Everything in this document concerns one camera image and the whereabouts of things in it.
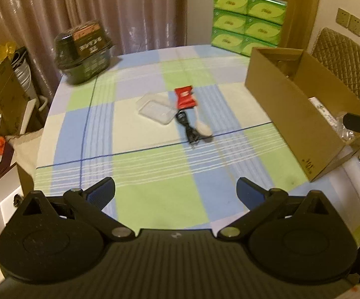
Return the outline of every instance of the checkered tablecloth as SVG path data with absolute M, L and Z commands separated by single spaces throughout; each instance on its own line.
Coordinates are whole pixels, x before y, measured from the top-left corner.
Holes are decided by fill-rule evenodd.
M 245 88 L 249 58 L 208 45 L 120 56 L 77 86 L 62 79 L 44 128 L 35 189 L 61 195 L 106 176 L 116 183 L 104 212 L 140 228 L 216 232 L 248 209 L 236 196 L 245 176 L 291 195 L 322 190 L 360 243 L 360 164 L 353 158 L 317 182 L 302 169 L 269 117 Z M 175 120 L 163 126 L 137 113 L 146 93 L 175 102 L 192 85 L 201 120 L 214 132 L 194 148 Z M 191 123 L 194 110 L 187 110 Z

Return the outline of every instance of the green tissue box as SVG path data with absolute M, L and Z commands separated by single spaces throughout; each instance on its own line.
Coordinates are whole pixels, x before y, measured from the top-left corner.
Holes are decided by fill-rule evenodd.
M 280 25 L 246 16 L 245 35 L 266 41 L 267 43 L 278 45 L 281 40 Z
M 241 53 L 242 43 L 245 36 L 231 33 L 221 29 L 213 28 L 212 45 L 215 47 L 227 49 L 235 53 Z
M 248 15 L 282 25 L 286 4 L 281 0 L 249 0 Z
M 249 56 L 252 54 L 253 47 L 277 47 L 270 43 L 266 43 L 265 41 L 260 41 L 258 39 L 244 36 L 244 41 L 241 44 L 241 54 L 245 56 Z
M 215 8 L 235 13 L 247 13 L 248 0 L 215 0 Z
M 213 27 L 243 34 L 245 32 L 246 16 L 242 14 L 215 9 L 213 11 Z

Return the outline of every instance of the wall outlet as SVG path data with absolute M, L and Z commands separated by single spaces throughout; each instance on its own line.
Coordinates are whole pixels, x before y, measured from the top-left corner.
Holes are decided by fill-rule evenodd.
M 352 15 L 348 25 L 349 30 L 360 37 L 360 19 Z
M 336 23 L 347 28 L 350 22 L 350 13 L 341 8 L 338 9 L 338 14 L 336 15 Z

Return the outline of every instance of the chair backrest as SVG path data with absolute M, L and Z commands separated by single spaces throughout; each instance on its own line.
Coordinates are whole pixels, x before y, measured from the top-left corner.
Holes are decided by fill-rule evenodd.
M 323 28 L 312 55 L 360 98 L 360 46 L 357 43 L 332 29 Z

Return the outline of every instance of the pink curtain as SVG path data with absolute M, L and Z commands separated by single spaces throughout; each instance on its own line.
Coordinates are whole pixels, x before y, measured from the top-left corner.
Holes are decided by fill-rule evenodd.
M 0 44 L 28 49 L 34 82 L 52 100 L 60 73 L 54 65 L 56 35 L 98 19 L 115 54 L 185 43 L 185 0 L 0 0 Z

